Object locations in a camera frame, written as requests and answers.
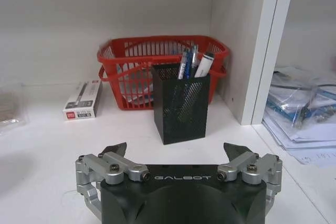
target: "stack of papers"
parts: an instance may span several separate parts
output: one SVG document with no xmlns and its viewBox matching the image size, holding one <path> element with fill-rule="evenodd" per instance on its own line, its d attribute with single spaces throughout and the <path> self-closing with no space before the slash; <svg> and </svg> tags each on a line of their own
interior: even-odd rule
<svg viewBox="0 0 336 224">
<path fill-rule="evenodd" d="M 275 89 L 272 87 L 270 94 L 271 92 L 274 97 Z M 335 92 L 335 89 L 329 89 L 328 92 Z M 332 104 L 330 99 L 326 101 L 329 105 Z M 278 145 L 300 163 L 318 166 L 336 165 L 336 113 L 323 122 L 317 122 L 313 118 L 306 119 L 302 126 L 297 128 L 293 127 L 292 121 L 284 113 L 267 106 L 263 124 Z"/>
</svg>

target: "pen box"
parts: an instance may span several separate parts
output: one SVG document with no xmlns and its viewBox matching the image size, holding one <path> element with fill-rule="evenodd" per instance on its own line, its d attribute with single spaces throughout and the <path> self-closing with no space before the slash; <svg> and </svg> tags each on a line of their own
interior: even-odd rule
<svg viewBox="0 0 336 224">
<path fill-rule="evenodd" d="M 179 63 L 154 65 L 154 121 L 163 144 L 205 137 L 210 76 L 177 79 Z"/>
<path fill-rule="evenodd" d="M 95 118 L 102 90 L 100 80 L 80 82 L 63 108 L 65 120 Z"/>
</svg>

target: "black mesh pen holder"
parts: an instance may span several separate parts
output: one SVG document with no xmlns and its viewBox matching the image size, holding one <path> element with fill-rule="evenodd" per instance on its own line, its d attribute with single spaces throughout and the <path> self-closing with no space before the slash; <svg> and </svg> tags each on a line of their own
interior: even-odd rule
<svg viewBox="0 0 336 224">
<path fill-rule="evenodd" d="M 179 63 L 154 65 L 154 121 L 163 144 L 205 137 L 210 76 L 177 79 Z"/>
</svg>

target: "pen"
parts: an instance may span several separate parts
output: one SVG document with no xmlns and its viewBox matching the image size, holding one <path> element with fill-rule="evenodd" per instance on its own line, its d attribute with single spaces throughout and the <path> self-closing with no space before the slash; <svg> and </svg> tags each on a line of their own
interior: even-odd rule
<svg viewBox="0 0 336 224">
<path fill-rule="evenodd" d="M 85 82 L 84 85 L 83 85 L 83 87 L 82 87 L 82 89 L 81 89 L 80 92 L 79 92 L 79 95 L 78 95 L 78 97 L 77 97 L 77 100 L 75 101 L 75 106 L 77 106 L 78 103 L 80 102 L 80 99 L 82 99 L 82 96 L 83 96 L 83 94 L 84 94 L 84 91 L 85 91 L 85 88 L 86 88 L 87 85 L 88 85 L 88 83 Z"/>
<path fill-rule="evenodd" d="M 196 71 L 195 78 L 204 77 L 209 73 L 209 70 L 214 62 L 214 54 L 212 52 L 207 52 L 203 55 L 201 63 Z"/>
<path fill-rule="evenodd" d="M 178 75 L 177 75 L 177 78 L 179 80 L 183 79 L 183 74 L 184 74 L 184 71 L 185 71 L 186 64 L 187 64 L 187 56 L 186 56 L 186 51 L 184 51 L 182 59 L 181 59 L 181 63 L 180 63 L 180 68 L 178 70 Z"/>
<path fill-rule="evenodd" d="M 192 53 L 191 51 L 188 49 L 187 50 L 187 63 L 185 66 L 185 70 L 184 70 L 184 76 L 186 79 L 189 79 L 190 77 L 190 68 L 191 68 L 191 61 L 192 61 Z"/>
<path fill-rule="evenodd" d="M 190 76 L 194 77 L 196 74 L 197 69 L 197 51 L 198 51 L 198 45 L 194 45 L 192 47 L 192 63 L 191 63 L 191 73 Z"/>
</svg>

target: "red plastic basket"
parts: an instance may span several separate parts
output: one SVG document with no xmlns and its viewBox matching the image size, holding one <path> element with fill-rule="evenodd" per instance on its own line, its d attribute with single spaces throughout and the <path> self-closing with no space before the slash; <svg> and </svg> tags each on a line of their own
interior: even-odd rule
<svg viewBox="0 0 336 224">
<path fill-rule="evenodd" d="M 99 77 L 109 81 L 118 107 L 122 110 L 152 109 L 151 66 L 180 62 L 185 48 L 198 45 L 198 58 L 211 51 L 215 54 L 210 70 L 211 102 L 218 78 L 226 76 L 222 66 L 229 49 L 216 39 L 207 36 L 151 36 L 113 39 L 97 53 L 102 63 Z"/>
</svg>

